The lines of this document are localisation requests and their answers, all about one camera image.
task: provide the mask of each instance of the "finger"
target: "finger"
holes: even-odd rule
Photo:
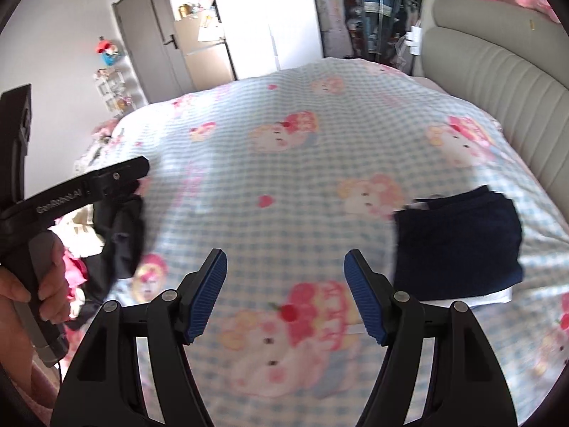
[[[51,249],[51,261],[54,265],[59,265],[63,263],[63,254],[65,253],[65,247],[63,242],[59,239],[59,236],[53,235],[55,239],[53,240],[53,247]]]
[[[54,295],[65,281],[65,264],[63,261],[58,265],[52,265],[47,274],[43,277],[38,289],[38,298],[41,301]]]
[[[67,302],[68,284],[64,280],[64,286],[60,287],[54,295],[48,297],[39,307],[39,315],[44,321],[55,318],[59,310]]]
[[[0,267],[0,295],[17,302],[29,302],[30,293],[6,268]]]
[[[53,317],[50,321],[53,325],[60,325],[65,321],[69,321],[69,313],[71,313],[71,305],[69,302],[66,302],[61,309],[57,312],[55,317]]]

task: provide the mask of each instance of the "headboard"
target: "headboard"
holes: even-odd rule
[[[569,37],[493,0],[423,0],[413,74],[494,116],[569,220]]]

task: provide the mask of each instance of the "door handle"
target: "door handle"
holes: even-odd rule
[[[174,38],[174,34],[172,34],[172,33],[170,34],[170,39],[169,39],[169,41],[167,41],[166,43],[164,43],[164,46],[170,45],[171,43],[174,43],[174,48],[175,48],[175,49],[178,49],[177,43],[176,43],[176,39]]]

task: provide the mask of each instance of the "mattress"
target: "mattress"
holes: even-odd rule
[[[473,133],[447,142],[459,124]],[[360,249],[392,277],[392,211],[487,184],[523,225],[524,281],[474,314],[522,422],[569,358],[569,230],[493,119],[397,70],[325,59],[153,104],[124,118],[99,167],[144,155],[146,245],[110,294],[149,301],[197,271],[212,248],[228,276],[204,335],[187,347],[216,426],[352,426],[385,349],[369,337],[344,281]],[[149,356],[149,414],[161,420]],[[408,421],[420,417],[433,342],[425,341]]]

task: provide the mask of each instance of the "metal screw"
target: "metal screw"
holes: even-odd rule
[[[395,292],[393,294],[393,298],[395,300],[397,300],[398,302],[402,302],[402,303],[408,302],[410,299],[409,294],[406,292],[403,292],[402,290],[398,290],[397,292]]]
[[[468,311],[468,305],[464,302],[455,302],[454,309],[459,313],[466,313]]]
[[[103,309],[107,312],[110,313],[111,311],[115,311],[118,307],[118,303],[114,300],[111,300],[110,302],[106,302],[106,304],[103,305]]]
[[[162,300],[164,302],[171,302],[177,297],[177,292],[175,290],[166,290],[162,293]]]

